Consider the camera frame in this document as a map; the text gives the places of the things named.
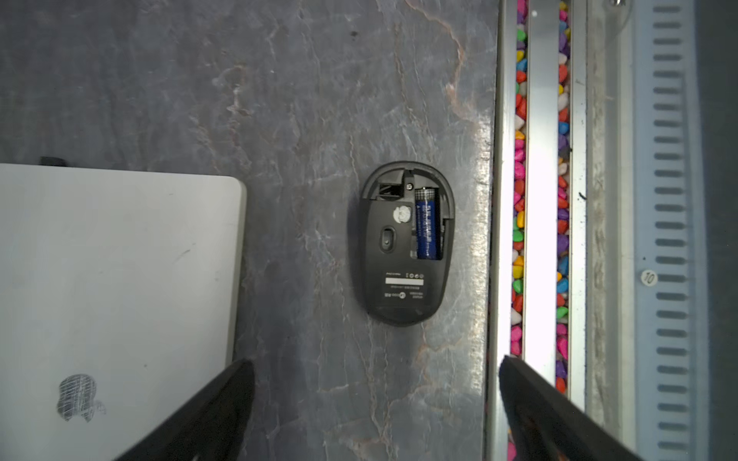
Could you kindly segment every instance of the metal panel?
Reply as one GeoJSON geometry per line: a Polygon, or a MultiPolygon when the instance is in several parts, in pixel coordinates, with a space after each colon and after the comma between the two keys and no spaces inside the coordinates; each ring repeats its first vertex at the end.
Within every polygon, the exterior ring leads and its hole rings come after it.
{"type": "Polygon", "coordinates": [[[637,2],[635,286],[638,453],[708,457],[702,152],[692,1],[637,2]]]}
{"type": "Polygon", "coordinates": [[[525,189],[523,358],[554,383],[558,187],[559,3],[531,0],[525,189]]]}

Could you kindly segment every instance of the battery compartment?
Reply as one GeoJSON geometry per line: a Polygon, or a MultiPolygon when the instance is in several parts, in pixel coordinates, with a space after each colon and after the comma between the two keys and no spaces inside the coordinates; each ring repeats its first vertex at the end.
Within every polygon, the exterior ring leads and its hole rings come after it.
{"type": "Polygon", "coordinates": [[[393,223],[389,223],[382,229],[380,235],[380,246],[385,252],[392,252],[398,246],[395,244],[400,232],[396,227],[407,223],[410,225],[410,257],[413,259],[443,260],[450,249],[447,248],[449,220],[454,218],[453,195],[446,179],[435,169],[428,165],[415,162],[395,162],[380,167],[367,180],[365,189],[362,191],[362,199],[372,201],[390,201],[396,207],[393,210],[393,223]],[[418,210],[416,207],[416,195],[420,190],[430,190],[435,197],[433,203],[434,237],[437,248],[436,257],[418,258],[418,210]],[[410,211],[409,218],[404,216],[402,207],[410,211]]]}

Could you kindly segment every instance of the white sticker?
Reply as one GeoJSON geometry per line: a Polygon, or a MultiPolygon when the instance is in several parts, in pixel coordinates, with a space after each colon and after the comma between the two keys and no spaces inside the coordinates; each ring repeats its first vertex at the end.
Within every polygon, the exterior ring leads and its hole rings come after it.
{"type": "Polygon", "coordinates": [[[413,214],[410,211],[410,207],[406,207],[405,205],[395,208],[392,212],[392,217],[395,219],[397,224],[410,222],[410,218],[412,216],[413,214]]]}
{"type": "Polygon", "coordinates": [[[658,283],[658,274],[651,269],[646,269],[641,272],[641,282],[643,282],[645,286],[654,286],[658,283]]]}

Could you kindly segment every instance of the mouse label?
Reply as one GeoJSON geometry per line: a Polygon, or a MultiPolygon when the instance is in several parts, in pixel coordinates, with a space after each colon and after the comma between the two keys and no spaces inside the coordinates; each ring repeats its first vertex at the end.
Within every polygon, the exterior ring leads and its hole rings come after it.
{"type": "Polygon", "coordinates": [[[423,299],[427,291],[425,274],[418,272],[387,272],[384,274],[385,299],[423,299]]]}

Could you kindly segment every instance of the metal strip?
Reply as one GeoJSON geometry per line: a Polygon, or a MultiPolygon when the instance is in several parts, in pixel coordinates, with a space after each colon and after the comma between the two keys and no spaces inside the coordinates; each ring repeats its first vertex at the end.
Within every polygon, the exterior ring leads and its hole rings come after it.
{"type": "Polygon", "coordinates": [[[531,0],[529,10],[523,359],[554,384],[559,3],[531,0]]]}
{"type": "Polygon", "coordinates": [[[618,432],[620,441],[633,451],[635,447],[636,427],[636,393],[635,393],[635,289],[634,289],[634,260],[635,244],[633,235],[635,195],[633,190],[633,21],[629,20],[630,13],[623,7],[613,8],[613,13],[618,16],[617,24],[617,47],[613,53],[617,58],[617,77],[614,86],[616,93],[617,109],[615,113],[617,133],[613,134],[615,141],[615,154],[617,155],[615,165],[617,178],[615,187],[618,199],[617,208],[613,212],[617,215],[619,232],[611,238],[617,240],[617,283],[616,293],[613,295],[618,300],[618,326],[617,326],[617,359],[618,359],[618,432]]]}
{"type": "Polygon", "coordinates": [[[572,403],[584,411],[587,326],[587,0],[570,8],[569,370],[572,403]]]}
{"type": "Polygon", "coordinates": [[[515,164],[515,64],[517,0],[502,0],[497,39],[497,110],[494,124],[492,264],[490,265],[489,365],[485,459],[506,460],[508,421],[497,371],[510,353],[512,304],[512,204],[515,164]]]}

